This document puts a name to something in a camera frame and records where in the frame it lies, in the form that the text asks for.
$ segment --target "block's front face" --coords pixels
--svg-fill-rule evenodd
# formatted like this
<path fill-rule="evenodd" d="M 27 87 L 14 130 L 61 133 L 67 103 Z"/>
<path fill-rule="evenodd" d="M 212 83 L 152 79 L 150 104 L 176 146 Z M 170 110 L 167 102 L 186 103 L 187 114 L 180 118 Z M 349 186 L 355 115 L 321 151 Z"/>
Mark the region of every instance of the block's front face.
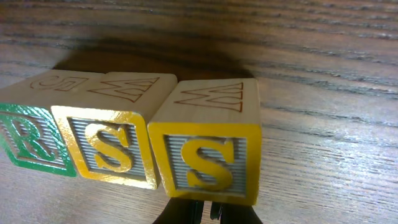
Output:
<path fill-rule="evenodd" d="M 52 112 L 83 177 L 157 188 L 146 124 L 139 114 L 53 106 Z"/>
<path fill-rule="evenodd" d="M 255 204 L 258 125 L 151 123 L 149 134 L 169 196 Z"/>
<path fill-rule="evenodd" d="M 76 176 L 65 144 L 49 111 L 0 104 L 0 145 L 17 166 Z"/>

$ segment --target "wooden surface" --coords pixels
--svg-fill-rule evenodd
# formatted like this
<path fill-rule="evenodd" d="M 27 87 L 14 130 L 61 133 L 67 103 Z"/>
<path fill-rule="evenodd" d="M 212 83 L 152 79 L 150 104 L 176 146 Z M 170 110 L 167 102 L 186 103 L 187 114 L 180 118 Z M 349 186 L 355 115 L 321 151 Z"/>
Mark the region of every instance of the wooden surface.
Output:
<path fill-rule="evenodd" d="M 57 68 L 259 80 L 264 223 L 398 223 L 394 0 L 2 0 L 0 83 Z M 152 223 L 168 198 L 13 166 L 1 223 Z M 206 203 L 202 223 L 209 218 Z"/>

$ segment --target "toy block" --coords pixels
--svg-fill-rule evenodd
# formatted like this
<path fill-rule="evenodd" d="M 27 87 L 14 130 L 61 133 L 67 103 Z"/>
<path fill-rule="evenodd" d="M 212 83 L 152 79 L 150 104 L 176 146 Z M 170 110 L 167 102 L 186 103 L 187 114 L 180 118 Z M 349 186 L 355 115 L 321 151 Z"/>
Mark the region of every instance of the toy block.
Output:
<path fill-rule="evenodd" d="M 147 123 L 177 84 L 171 74 L 111 72 L 52 113 L 79 173 L 156 189 Z"/>
<path fill-rule="evenodd" d="M 168 196 L 255 204 L 262 141 L 257 80 L 180 82 L 148 131 Z"/>
<path fill-rule="evenodd" d="M 50 106 L 100 73 L 49 70 L 0 90 L 0 146 L 17 166 L 74 177 Z"/>

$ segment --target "green block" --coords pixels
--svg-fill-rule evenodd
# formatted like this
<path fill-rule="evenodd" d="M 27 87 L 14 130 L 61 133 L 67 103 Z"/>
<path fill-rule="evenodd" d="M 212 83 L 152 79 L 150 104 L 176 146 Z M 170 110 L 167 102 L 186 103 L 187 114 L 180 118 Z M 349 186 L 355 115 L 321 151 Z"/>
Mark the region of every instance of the green block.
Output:
<path fill-rule="evenodd" d="M 50 112 L 0 103 L 0 146 L 17 166 L 76 177 L 65 143 Z"/>

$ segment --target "striped background panel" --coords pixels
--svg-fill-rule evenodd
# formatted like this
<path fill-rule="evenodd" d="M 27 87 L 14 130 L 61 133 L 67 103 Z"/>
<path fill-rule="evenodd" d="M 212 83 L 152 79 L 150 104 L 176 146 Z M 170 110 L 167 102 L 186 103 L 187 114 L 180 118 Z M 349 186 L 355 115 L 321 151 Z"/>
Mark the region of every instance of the striped background panel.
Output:
<path fill-rule="evenodd" d="M 77 119 L 77 118 L 69 118 L 68 119 L 69 124 L 72 128 L 73 134 L 75 135 L 76 141 L 78 143 L 78 146 L 80 148 L 80 151 L 83 154 L 83 157 L 85 158 L 86 165 L 90 171 L 93 172 L 99 172 L 103 174 L 110 174 L 110 175 L 116 175 L 116 176 L 133 176 L 132 178 L 140 178 L 140 179 L 145 179 L 145 172 L 144 172 L 144 165 L 142 164 L 142 159 L 141 159 L 141 153 L 139 150 L 138 146 L 138 141 L 137 141 L 137 135 L 136 135 L 136 129 L 134 125 L 128 125 L 128 124 L 114 124 L 114 123 L 108 123 L 108 122 L 101 122 L 101 121 L 94 121 L 94 120 L 88 120 L 88 119 Z M 99 168 L 97 166 L 97 163 L 94 160 L 94 155 L 98 152 L 96 149 L 93 148 L 90 144 L 88 144 L 86 137 L 85 137 L 85 129 L 89 124 L 104 124 L 110 127 L 117 128 L 119 125 L 124 125 L 125 130 L 127 132 L 128 137 L 128 143 L 129 147 L 125 148 L 120 144 L 120 141 L 113 136 L 112 134 L 109 134 L 107 132 L 100 132 L 99 137 L 101 140 L 106 142 L 109 145 L 112 145 L 118 149 L 120 149 L 122 152 L 124 152 L 126 155 L 129 155 L 130 158 L 133 160 L 133 167 L 124 173 L 117 173 L 113 172 L 107 168 Z M 107 160 L 107 162 L 110 162 L 116 166 L 119 166 L 120 163 L 116 159 L 113 159 L 111 157 L 105 156 L 102 154 L 103 158 Z"/>
<path fill-rule="evenodd" d="M 64 164 L 62 158 L 59 156 L 58 148 L 54 142 L 53 136 L 51 135 L 50 129 L 47 127 L 47 123 L 45 122 L 45 120 L 38 116 L 23 115 L 21 117 L 29 119 L 36 126 L 38 126 L 38 129 L 40 129 L 42 131 L 43 135 L 40 136 L 40 138 L 37 140 L 37 142 L 40 143 L 40 145 L 42 147 L 46 148 L 47 151 L 54 152 L 55 160 L 48 161 L 48 160 L 42 159 L 35 153 L 35 151 L 33 149 L 30 149 L 29 152 L 32 155 L 36 156 L 35 159 L 18 156 L 18 153 L 19 153 L 18 147 L 16 146 L 14 140 L 12 139 L 9 131 L 6 129 L 6 126 L 4 125 L 4 123 L 2 121 L 0 121 L 0 130 L 1 130 L 2 134 L 6 137 L 8 143 L 10 144 L 11 151 L 14 153 L 16 158 L 21 161 L 31 161 L 31 162 L 41 163 L 41 164 L 56 165 L 57 167 L 65 168 L 65 164 Z M 26 130 L 26 127 L 21 125 L 19 122 L 14 122 L 14 125 L 16 125 L 19 133 L 21 133 L 22 135 L 28 134 L 28 130 Z M 29 144 L 26 144 L 26 146 L 27 146 L 28 150 L 31 147 Z"/>
<path fill-rule="evenodd" d="M 167 153 L 170 159 L 170 166 L 172 167 L 175 188 L 177 190 L 189 191 L 204 191 L 199 187 L 191 187 L 187 182 L 187 171 L 192 169 L 189 167 L 181 157 L 181 148 L 192 136 L 174 136 L 166 135 L 165 143 Z M 202 137 L 203 139 L 211 139 L 215 141 L 225 142 L 226 138 L 209 138 Z M 245 194 L 246 193 L 246 139 L 232 138 L 234 145 L 234 163 L 226 163 L 220 152 L 210 148 L 200 148 L 198 153 L 205 158 L 216 160 L 227 167 L 233 175 L 233 182 L 227 189 L 222 192 L 232 194 Z M 200 177 L 210 183 L 216 183 L 216 179 L 210 175 L 198 172 Z"/>

